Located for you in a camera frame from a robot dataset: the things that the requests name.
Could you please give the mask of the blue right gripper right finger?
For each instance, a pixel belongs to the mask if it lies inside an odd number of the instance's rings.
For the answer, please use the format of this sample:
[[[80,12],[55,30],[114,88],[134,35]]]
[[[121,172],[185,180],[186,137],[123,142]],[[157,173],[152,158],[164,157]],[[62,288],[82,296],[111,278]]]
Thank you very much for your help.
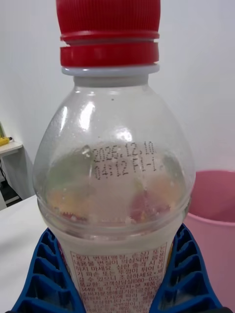
[[[151,313],[231,313],[216,297],[200,248],[189,229],[178,229]]]

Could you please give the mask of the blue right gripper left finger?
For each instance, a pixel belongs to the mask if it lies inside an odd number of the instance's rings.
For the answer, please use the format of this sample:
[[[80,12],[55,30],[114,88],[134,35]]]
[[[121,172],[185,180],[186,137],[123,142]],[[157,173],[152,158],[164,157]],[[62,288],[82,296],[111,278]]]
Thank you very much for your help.
[[[82,300],[49,229],[34,250],[23,290],[11,313],[84,313]]]

